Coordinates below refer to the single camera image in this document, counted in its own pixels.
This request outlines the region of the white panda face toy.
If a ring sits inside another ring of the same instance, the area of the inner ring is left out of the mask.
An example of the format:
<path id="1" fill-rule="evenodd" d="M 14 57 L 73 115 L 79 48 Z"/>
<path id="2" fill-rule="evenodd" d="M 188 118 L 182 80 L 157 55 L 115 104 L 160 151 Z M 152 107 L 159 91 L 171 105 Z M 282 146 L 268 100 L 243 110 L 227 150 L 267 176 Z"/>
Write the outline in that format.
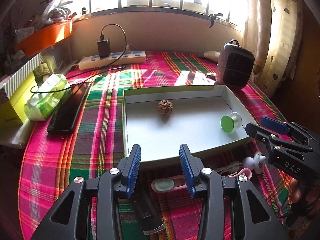
<path id="1" fill-rule="evenodd" d="M 261 174 L 264 170 L 266 157 L 259 151 L 255 152 L 254 157 L 254 171 L 256 174 Z"/>

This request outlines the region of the white round ball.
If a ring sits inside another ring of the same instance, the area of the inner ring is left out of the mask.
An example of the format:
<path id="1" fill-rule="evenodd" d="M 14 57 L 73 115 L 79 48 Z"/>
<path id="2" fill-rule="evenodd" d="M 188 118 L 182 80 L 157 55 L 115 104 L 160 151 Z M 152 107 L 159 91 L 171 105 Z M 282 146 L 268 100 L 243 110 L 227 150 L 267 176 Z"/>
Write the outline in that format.
<path id="1" fill-rule="evenodd" d="M 255 160 L 252 157 L 245 157 L 242 160 L 242 166 L 252 171 L 255 167 Z"/>

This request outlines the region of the pink ear hook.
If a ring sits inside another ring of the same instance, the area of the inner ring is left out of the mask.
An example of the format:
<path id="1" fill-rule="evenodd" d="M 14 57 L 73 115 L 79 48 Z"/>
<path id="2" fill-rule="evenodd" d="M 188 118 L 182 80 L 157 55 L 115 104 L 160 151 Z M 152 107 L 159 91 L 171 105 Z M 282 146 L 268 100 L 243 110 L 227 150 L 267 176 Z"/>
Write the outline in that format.
<path id="1" fill-rule="evenodd" d="M 242 170 L 240 170 L 239 172 L 235 173 L 235 174 L 231 174 L 228 175 L 229 178 L 236 178 L 240 175 L 244 175 L 246 176 L 248 179 L 252 178 L 252 171 L 249 168 L 243 168 Z"/>

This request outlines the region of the black folding knife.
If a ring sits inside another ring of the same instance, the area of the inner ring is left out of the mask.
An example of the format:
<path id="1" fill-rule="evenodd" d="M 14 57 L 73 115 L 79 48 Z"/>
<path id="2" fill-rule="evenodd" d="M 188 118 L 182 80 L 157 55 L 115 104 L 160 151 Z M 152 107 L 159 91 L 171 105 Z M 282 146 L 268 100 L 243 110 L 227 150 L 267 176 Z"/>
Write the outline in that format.
<path id="1" fill-rule="evenodd" d="M 152 235 L 165 229 L 163 220 L 160 219 L 150 195 L 145 190 L 135 189 L 129 203 L 144 235 Z"/>

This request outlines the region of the pink case with green disc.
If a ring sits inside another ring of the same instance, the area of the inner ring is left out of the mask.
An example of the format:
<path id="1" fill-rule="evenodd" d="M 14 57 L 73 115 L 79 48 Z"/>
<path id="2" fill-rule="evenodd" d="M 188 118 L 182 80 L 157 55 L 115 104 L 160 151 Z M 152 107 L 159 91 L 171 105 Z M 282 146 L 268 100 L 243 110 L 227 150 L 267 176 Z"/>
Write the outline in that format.
<path id="1" fill-rule="evenodd" d="M 155 179 L 151 183 L 151 188 L 156 193 L 168 193 L 186 189 L 185 179 L 182 175 L 169 178 Z"/>

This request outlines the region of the green white suction knob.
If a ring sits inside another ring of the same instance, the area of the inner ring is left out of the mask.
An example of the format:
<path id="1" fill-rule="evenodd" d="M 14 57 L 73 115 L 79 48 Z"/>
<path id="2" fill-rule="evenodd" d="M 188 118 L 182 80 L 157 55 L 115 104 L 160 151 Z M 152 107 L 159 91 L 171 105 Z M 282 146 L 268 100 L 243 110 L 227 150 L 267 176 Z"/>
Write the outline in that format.
<path id="1" fill-rule="evenodd" d="M 235 129 L 239 129 L 242 126 L 242 117 L 237 112 L 224 115 L 220 120 L 220 125 L 224 132 L 232 133 Z"/>

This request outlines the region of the white shallow cardboard box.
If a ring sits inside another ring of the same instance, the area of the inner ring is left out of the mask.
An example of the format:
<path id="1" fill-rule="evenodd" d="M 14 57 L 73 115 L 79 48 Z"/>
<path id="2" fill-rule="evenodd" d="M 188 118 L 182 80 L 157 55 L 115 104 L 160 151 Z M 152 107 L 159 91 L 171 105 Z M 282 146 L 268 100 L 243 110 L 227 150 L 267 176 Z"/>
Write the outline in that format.
<path id="1" fill-rule="evenodd" d="M 158 104 L 168 100 L 173 112 L 162 116 Z M 224 115 L 237 112 L 242 126 L 232 133 L 222 130 Z M 221 85 L 166 86 L 123 91 L 124 154 L 141 148 L 141 166 L 158 167 L 179 161 L 179 148 L 187 144 L 192 154 L 207 157 L 251 141 L 245 131 L 253 115 L 239 98 Z"/>

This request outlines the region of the black smartphone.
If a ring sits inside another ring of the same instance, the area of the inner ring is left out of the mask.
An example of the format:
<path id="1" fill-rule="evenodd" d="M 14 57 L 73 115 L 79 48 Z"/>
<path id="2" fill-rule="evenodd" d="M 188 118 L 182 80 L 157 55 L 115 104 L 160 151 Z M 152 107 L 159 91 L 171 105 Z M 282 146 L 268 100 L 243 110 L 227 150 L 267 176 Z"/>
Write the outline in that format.
<path id="1" fill-rule="evenodd" d="M 70 134 L 74 131 L 82 104 L 90 87 L 91 83 L 85 82 L 65 92 L 47 126 L 49 134 Z"/>

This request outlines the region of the brown carved walnut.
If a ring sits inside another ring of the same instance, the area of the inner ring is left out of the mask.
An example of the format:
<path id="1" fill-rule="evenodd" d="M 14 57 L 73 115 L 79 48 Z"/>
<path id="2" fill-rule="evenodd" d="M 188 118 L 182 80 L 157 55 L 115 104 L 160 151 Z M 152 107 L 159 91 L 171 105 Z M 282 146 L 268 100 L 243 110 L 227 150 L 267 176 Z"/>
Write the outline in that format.
<path id="1" fill-rule="evenodd" d="M 162 116 L 169 116 L 173 112 L 173 104 L 168 100 L 162 100 L 158 104 L 158 112 Z"/>

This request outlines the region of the beige pencil shaped object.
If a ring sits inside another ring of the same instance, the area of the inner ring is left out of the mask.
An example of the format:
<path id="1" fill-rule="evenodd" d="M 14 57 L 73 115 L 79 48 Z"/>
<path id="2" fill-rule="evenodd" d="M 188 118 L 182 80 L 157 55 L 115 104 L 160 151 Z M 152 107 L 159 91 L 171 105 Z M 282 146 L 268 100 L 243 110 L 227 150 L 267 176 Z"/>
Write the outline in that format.
<path id="1" fill-rule="evenodd" d="M 218 51 L 210 50 L 210 51 L 207 51 L 207 52 L 204 52 L 204 53 L 199 53 L 197 55 L 197 57 L 201 58 L 201 59 L 208 59 L 210 61 L 214 61 L 214 62 L 218 63 L 219 57 L 220 57 L 220 53 Z"/>

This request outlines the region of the green tissue pack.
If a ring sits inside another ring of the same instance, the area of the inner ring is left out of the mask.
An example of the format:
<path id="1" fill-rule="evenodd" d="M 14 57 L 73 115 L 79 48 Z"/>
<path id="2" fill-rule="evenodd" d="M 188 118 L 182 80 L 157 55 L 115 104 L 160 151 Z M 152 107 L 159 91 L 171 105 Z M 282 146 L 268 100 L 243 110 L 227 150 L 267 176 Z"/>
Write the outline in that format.
<path id="1" fill-rule="evenodd" d="M 24 112 L 31 121 L 45 121 L 62 98 L 69 98 L 70 95 L 71 89 L 66 77 L 52 74 L 25 103 Z"/>

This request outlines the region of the white power strip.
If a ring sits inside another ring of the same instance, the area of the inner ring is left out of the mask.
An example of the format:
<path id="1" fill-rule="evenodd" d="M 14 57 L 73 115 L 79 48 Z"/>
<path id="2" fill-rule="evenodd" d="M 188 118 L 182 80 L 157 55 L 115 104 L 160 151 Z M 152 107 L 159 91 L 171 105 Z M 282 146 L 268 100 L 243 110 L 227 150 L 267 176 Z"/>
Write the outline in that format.
<path id="1" fill-rule="evenodd" d="M 109 57 L 100 58 L 99 55 L 83 57 L 78 66 L 80 70 L 91 68 L 106 67 L 107 65 L 122 65 L 133 63 L 145 63 L 146 52 L 143 50 L 131 51 L 129 54 L 124 54 L 120 57 L 121 52 L 111 53 Z"/>

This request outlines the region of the yellow green box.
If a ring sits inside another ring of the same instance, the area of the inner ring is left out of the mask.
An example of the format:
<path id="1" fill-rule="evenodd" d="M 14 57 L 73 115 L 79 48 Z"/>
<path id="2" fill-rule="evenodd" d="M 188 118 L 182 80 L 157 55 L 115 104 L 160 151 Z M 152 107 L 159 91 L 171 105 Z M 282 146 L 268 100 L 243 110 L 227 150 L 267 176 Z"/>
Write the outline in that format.
<path id="1" fill-rule="evenodd" d="M 36 85 L 33 73 L 22 82 L 20 77 L 11 77 L 1 87 L 1 128 L 21 125 L 27 116 L 24 105 L 32 96 L 31 88 Z"/>

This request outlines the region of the black window latch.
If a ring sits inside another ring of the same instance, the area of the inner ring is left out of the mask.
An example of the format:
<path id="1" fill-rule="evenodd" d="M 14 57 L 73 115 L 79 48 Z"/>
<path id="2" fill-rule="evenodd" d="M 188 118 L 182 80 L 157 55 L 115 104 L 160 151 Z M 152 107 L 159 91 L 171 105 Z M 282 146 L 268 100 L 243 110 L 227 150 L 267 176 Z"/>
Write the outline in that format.
<path id="1" fill-rule="evenodd" d="M 210 15 L 210 26 L 209 26 L 209 28 L 212 28 L 213 25 L 214 25 L 215 20 L 216 20 L 218 17 L 222 17 L 222 16 L 223 16 L 222 13 L 211 14 L 211 15 Z"/>

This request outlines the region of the striped white box lid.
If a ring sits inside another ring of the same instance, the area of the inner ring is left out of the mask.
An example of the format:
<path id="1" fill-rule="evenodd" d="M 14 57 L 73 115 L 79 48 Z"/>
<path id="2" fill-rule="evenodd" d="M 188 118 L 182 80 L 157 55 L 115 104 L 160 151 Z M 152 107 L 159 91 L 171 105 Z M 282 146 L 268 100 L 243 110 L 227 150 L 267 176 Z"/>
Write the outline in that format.
<path id="1" fill-rule="evenodd" d="M 28 75 L 33 73 L 33 70 L 35 70 L 41 63 L 43 63 L 43 56 L 42 53 L 39 53 L 14 74 L 6 77 L 1 81 L 1 95 L 3 95 L 5 99 L 9 100 L 18 89 L 19 85 L 21 85 Z"/>

